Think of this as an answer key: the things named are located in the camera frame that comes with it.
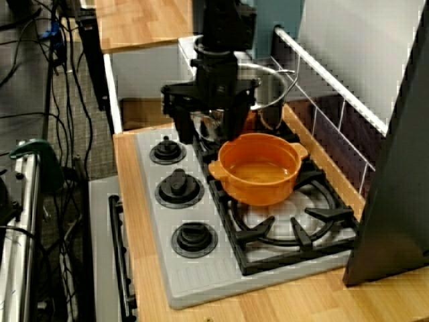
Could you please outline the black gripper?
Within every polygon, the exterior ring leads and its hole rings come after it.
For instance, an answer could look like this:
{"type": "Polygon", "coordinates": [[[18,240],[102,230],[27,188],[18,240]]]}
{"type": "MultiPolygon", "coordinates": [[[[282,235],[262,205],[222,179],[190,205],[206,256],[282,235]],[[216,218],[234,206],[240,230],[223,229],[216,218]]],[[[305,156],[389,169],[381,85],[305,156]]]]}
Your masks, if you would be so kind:
{"type": "Polygon", "coordinates": [[[226,112],[226,139],[242,132],[259,78],[239,79],[237,57],[231,51],[199,52],[190,61],[196,76],[187,83],[165,85],[161,92],[163,112],[171,113],[183,144],[192,144],[194,124],[190,112],[220,109],[226,112]]]}

